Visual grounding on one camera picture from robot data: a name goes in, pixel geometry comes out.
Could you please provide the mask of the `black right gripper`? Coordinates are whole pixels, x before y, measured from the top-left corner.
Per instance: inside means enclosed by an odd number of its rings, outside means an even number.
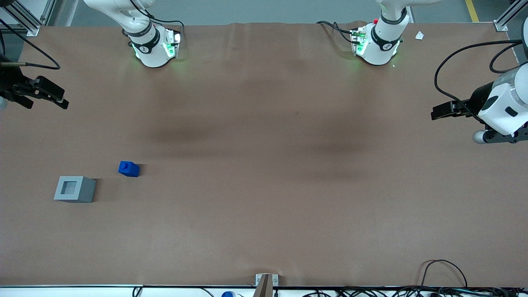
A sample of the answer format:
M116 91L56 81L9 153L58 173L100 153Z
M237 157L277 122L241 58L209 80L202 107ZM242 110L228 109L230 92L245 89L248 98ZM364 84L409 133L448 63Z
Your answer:
M37 76L36 90L38 94L36 94L32 81L33 79L23 75L17 66L2 66L0 68L1 96L5 99L18 103L26 109L33 107L33 101L29 97L44 99L61 109L68 109L68 100L65 99L63 88L44 76Z

